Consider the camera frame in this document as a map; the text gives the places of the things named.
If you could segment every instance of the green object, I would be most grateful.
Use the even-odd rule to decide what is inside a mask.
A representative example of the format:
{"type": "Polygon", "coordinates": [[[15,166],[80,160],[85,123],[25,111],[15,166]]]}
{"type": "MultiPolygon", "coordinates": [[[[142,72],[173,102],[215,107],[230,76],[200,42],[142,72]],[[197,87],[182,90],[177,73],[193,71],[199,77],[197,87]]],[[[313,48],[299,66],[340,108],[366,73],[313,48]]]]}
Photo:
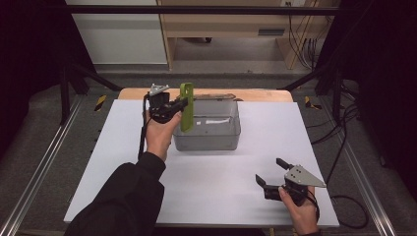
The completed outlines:
{"type": "Polygon", "coordinates": [[[189,132],[193,129],[194,123],[194,86],[191,83],[181,84],[180,99],[188,99],[188,105],[184,108],[181,117],[181,131],[189,132]]]}

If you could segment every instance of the finger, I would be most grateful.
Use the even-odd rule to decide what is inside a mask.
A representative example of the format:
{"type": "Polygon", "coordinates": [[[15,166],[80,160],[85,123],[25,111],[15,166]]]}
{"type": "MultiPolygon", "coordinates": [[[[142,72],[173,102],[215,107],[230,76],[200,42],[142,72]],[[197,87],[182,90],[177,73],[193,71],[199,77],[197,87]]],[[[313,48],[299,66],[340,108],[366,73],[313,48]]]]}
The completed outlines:
{"type": "Polygon", "coordinates": [[[282,187],[279,187],[278,190],[279,190],[279,196],[281,197],[282,202],[288,208],[289,213],[295,214],[297,206],[292,201],[291,196],[289,196],[282,187]]]}
{"type": "Polygon", "coordinates": [[[181,122],[181,112],[178,111],[172,119],[167,123],[167,126],[169,126],[171,129],[174,129],[178,126],[178,124],[181,122]]]}

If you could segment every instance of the cable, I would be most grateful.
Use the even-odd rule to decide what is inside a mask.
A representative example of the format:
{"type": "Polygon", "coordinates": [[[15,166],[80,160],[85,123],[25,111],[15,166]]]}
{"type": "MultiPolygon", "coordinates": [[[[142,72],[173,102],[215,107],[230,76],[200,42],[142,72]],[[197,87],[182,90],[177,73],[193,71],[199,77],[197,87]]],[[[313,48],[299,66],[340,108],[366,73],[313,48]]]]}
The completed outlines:
{"type": "Polygon", "coordinates": [[[313,42],[313,44],[312,44],[312,48],[313,48],[313,50],[312,50],[312,68],[314,70],[314,68],[315,68],[314,67],[314,63],[316,61],[316,45],[317,45],[317,39],[313,39],[312,42],[313,42]]]}
{"type": "Polygon", "coordinates": [[[330,26],[330,20],[329,20],[329,19],[327,19],[327,21],[328,21],[328,22],[325,24],[325,26],[322,28],[322,30],[320,30],[320,32],[319,32],[319,34],[317,35],[316,39],[321,38],[321,37],[325,34],[326,30],[328,29],[328,26],[330,26]]]}
{"type": "Polygon", "coordinates": [[[353,198],[351,198],[351,197],[349,197],[349,196],[345,196],[345,195],[335,195],[335,196],[332,196],[332,197],[330,197],[331,199],[348,199],[348,200],[350,200],[350,201],[352,201],[353,203],[355,203],[355,204],[357,204],[361,209],[362,209],[362,211],[364,212],[364,215],[365,215],[365,222],[364,223],[362,223],[362,224],[359,224],[359,225],[351,225],[351,224],[347,224],[346,222],[344,222],[344,221],[341,221],[339,218],[337,219],[338,221],[339,221],[339,223],[341,224],[341,225],[343,225],[343,226],[346,226],[346,227],[349,227],[349,228],[353,228],[353,229],[362,229],[362,228],[365,228],[367,225],[368,225],[368,223],[369,223],[369,215],[368,215],[368,212],[366,211],[366,209],[361,205],[361,203],[359,203],[359,201],[357,201],[357,200],[355,200],[355,199],[353,199],[353,198]]]}
{"type": "MultiPolygon", "coordinates": [[[[329,173],[329,175],[328,175],[328,177],[327,177],[327,179],[326,179],[326,185],[328,186],[328,183],[329,183],[329,181],[330,181],[330,178],[331,178],[331,175],[332,175],[332,173],[333,173],[333,171],[334,171],[334,168],[335,168],[335,165],[338,163],[338,160],[340,159],[340,157],[341,157],[341,152],[342,152],[342,150],[343,150],[343,147],[344,147],[344,144],[346,143],[346,139],[347,139],[347,126],[346,126],[346,124],[347,124],[347,122],[348,122],[348,120],[346,120],[346,117],[348,117],[347,115],[350,113],[350,112],[353,112],[353,111],[355,111],[355,110],[357,110],[358,108],[357,107],[355,107],[356,106],[356,104],[352,104],[352,105],[350,105],[350,106],[348,106],[347,108],[346,108],[346,110],[344,111],[344,114],[343,114],[343,117],[342,117],[342,119],[341,119],[341,127],[343,128],[343,132],[344,132],[344,137],[343,137],[343,141],[342,141],[342,143],[341,143],[341,146],[340,146],[340,149],[338,150],[338,152],[337,152],[337,155],[336,155],[336,159],[334,160],[334,162],[333,162],[333,165],[332,165],[332,167],[331,167],[331,169],[330,169],[330,173],[329,173]]],[[[362,211],[364,212],[364,215],[365,215],[365,222],[363,223],[363,224],[360,224],[360,225],[350,225],[350,224],[347,224],[346,222],[344,222],[344,221],[342,221],[342,220],[340,220],[339,218],[337,219],[338,221],[339,221],[339,223],[341,224],[341,225],[343,225],[343,226],[346,226],[346,227],[349,227],[349,228],[354,228],[354,229],[361,229],[361,228],[364,228],[364,227],[366,227],[367,225],[368,225],[368,222],[369,222],[369,216],[368,216],[368,213],[366,212],[366,209],[357,201],[357,200],[355,200],[355,199],[353,199],[353,198],[351,198],[351,197],[348,197],[348,196],[344,196],[344,195],[336,195],[336,196],[332,196],[331,197],[332,199],[338,199],[338,198],[345,198],[345,199],[348,199],[348,200],[350,200],[350,201],[352,201],[352,202],[354,202],[354,203],[356,203],[361,209],[362,209],[362,211]]]]}
{"type": "Polygon", "coordinates": [[[138,160],[141,158],[142,154],[144,154],[145,137],[147,136],[147,127],[148,127],[148,123],[151,119],[151,117],[150,117],[150,119],[147,121],[147,100],[148,99],[149,99],[149,94],[147,93],[144,96],[144,103],[142,105],[142,109],[143,109],[142,117],[144,119],[144,125],[142,126],[142,129],[141,129],[141,142],[139,144],[138,160]]]}
{"type": "MultiPolygon", "coordinates": [[[[352,113],[353,111],[356,111],[357,110],[357,108],[354,108],[354,109],[352,109],[352,110],[350,110],[350,111],[348,111],[347,112],[347,110],[349,109],[349,108],[351,108],[353,105],[350,105],[350,106],[348,106],[346,109],[345,109],[345,117],[343,117],[343,119],[345,120],[345,122],[347,123],[347,122],[349,122],[350,120],[352,120],[354,117],[356,117],[357,116],[357,113],[356,114],[353,114],[353,115],[351,115],[351,116],[349,116],[349,114],[350,113],[352,113]]],[[[324,141],[326,141],[326,140],[328,140],[328,139],[330,139],[331,137],[333,137],[334,135],[336,135],[336,134],[338,134],[339,132],[341,131],[341,127],[340,126],[338,126],[338,125],[336,125],[336,126],[334,126],[333,127],[333,129],[331,129],[326,135],[324,135],[323,137],[321,137],[321,138],[319,138],[318,140],[315,140],[315,141],[313,141],[313,142],[311,142],[311,144],[312,145],[316,145],[316,144],[319,144],[319,143],[321,143],[321,142],[324,142],[324,141]]]]}
{"type": "Polygon", "coordinates": [[[295,50],[294,46],[292,45],[291,35],[294,38],[294,40],[296,40],[296,38],[294,36],[294,32],[292,31],[291,15],[288,15],[288,20],[289,20],[289,34],[288,34],[289,45],[291,46],[291,48],[294,51],[295,55],[297,56],[298,60],[301,62],[301,65],[303,65],[307,69],[310,69],[308,65],[304,64],[303,60],[301,59],[301,57],[298,53],[298,52],[300,52],[300,47],[298,46],[298,44],[295,43],[295,45],[297,46],[297,50],[295,50]]]}
{"type": "Polygon", "coordinates": [[[320,218],[320,208],[319,208],[319,204],[317,203],[317,199],[316,196],[309,190],[309,193],[312,195],[313,199],[312,200],[308,195],[307,195],[307,199],[312,202],[312,204],[316,207],[316,219],[319,222],[319,218],[320,218]]]}
{"type": "Polygon", "coordinates": [[[304,39],[304,43],[303,43],[303,47],[301,48],[301,56],[302,56],[302,58],[303,58],[303,61],[304,61],[304,63],[308,66],[308,68],[310,69],[310,70],[313,70],[313,68],[309,65],[309,63],[307,62],[307,60],[306,60],[306,57],[304,56],[304,51],[306,50],[306,42],[307,42],[307,38],[306,39],[304,39]]]}
{"type": "Polygon", "coordinates": [[[333,119],[331,119],[331,120],[327,120],[327,121],[325,121],[325,122],[323,122],[322,124],[319,124],[319,125],[311,125],[311,126],[306,126],[306,129],[316,128],[316,127],[321,127],[321,126],[323,126],[323,125],[327,124],[327,123],[328,123],[328,122],[330,122],[330,121],[333,121],[333,119]]]}
{"type": "Polygon", "coordinates": [[[309,38],[309,46],[307,47],[307,55],[310,61],[314,60],[314,58],[312,57],[312,39],[311,38],[309,38]]]}
{"type": "Polygon", "coordinates": [[[295,30],[295,33],[297,34],[298,39],[301,39],[301,38],[300,38],[300,35],[298,35],[298,29],[301,27],[301,25],[303,25],[303,22],[304,22],[304,20],[306,19],[306,17],[307,17],[307,16],[304,16],[304,17],[303,17],[303,19],[301,19],[301,23],[298,25],[297,29],[295,30]]]}

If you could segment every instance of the aluminum rail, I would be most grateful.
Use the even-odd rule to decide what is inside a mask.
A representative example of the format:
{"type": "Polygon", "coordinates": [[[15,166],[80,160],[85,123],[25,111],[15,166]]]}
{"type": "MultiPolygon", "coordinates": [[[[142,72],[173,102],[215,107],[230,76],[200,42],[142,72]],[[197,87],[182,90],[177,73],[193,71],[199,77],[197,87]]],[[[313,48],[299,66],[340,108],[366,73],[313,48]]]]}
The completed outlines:
{"type": "Polygon", "coordinates": [[[83,95],[76,96],[73,102],[73,107],[71,109],[72,111],[69,119],[65,124],[59,127],[41,162],[37,165],[37,168],[34,171],[27,187],[22,193],[18,203],[15,205],[15,208],[12,210],[9,217],[0,228],[1,236],[14,236],[17,233],[19,226],[21,225],[26,213],[28,212],[31,203],[33,202],[34,197],[36,196],[36,193],[39,190],[49,170],[49,167],[51,166],[59,148],[64,142],[64,139],[67,136],[67,133],[80,110],[84,98],[85,97],[83,95]]]}
{"type": "Polygon", "coordinates": [[[44,10],[71,14],[202,14],[202,15],[291,15],[339,16],[360,13],[361,8],[339,7],[249,7],[249,6],[117,6],[45,5],[44,10]]]}

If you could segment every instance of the gray box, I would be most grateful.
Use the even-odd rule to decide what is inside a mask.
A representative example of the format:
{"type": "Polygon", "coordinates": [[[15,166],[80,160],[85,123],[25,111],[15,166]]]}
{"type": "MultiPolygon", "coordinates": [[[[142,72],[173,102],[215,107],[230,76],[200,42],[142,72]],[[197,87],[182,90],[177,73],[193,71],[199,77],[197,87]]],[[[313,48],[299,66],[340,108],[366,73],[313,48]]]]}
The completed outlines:
{"type": "Polygon", "coordinates": [[[178,150],[235,150],[239,143],[240,120],[237,101],[194,101],[194,125],[190,132],[174,131],[178,150]]]}

